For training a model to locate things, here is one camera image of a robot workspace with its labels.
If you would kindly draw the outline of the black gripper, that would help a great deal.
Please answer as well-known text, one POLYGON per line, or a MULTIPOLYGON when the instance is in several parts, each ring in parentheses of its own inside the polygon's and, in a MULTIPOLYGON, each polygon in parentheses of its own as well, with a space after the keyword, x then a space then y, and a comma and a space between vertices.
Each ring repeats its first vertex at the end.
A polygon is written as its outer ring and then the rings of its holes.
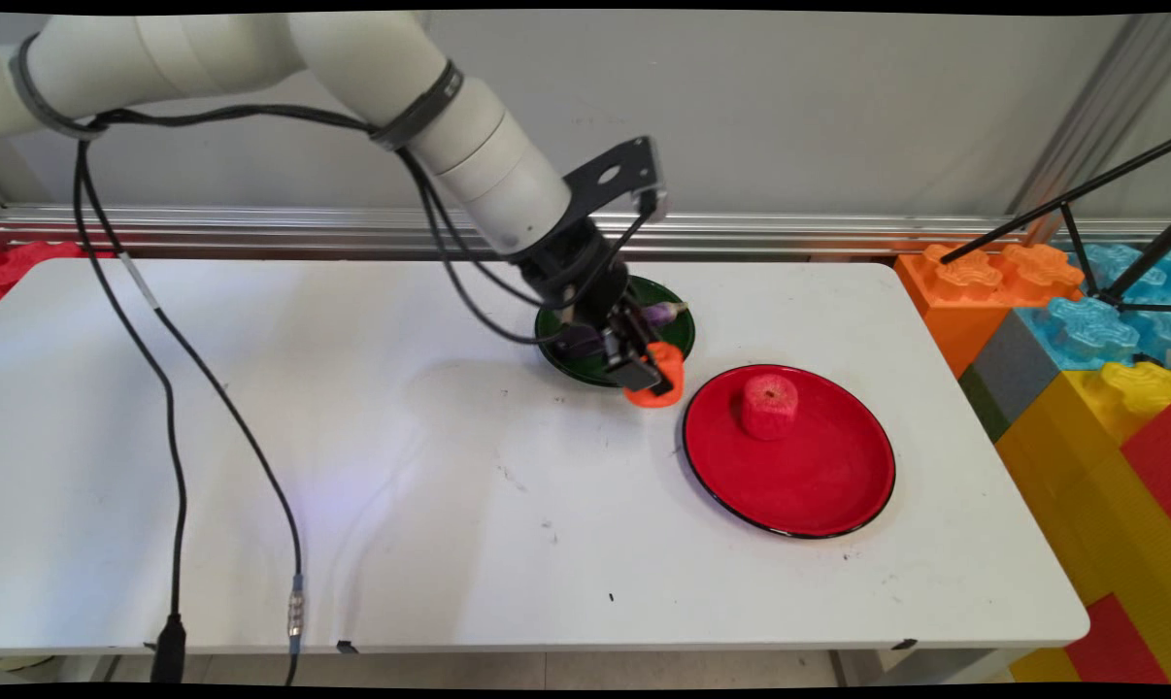
POLYGON ((619 251, 645 224, 636 218, 616 242, 609 242, 591 218, 559 231, 549 244, 519 258, 519 272, 537 307, 559 325, 542 342, 555 358, 600 357, 617 386, 642 392, 651 386, 645 366, 648 345, 659 342, 666 304, 639 304, 634 275, 619 251))

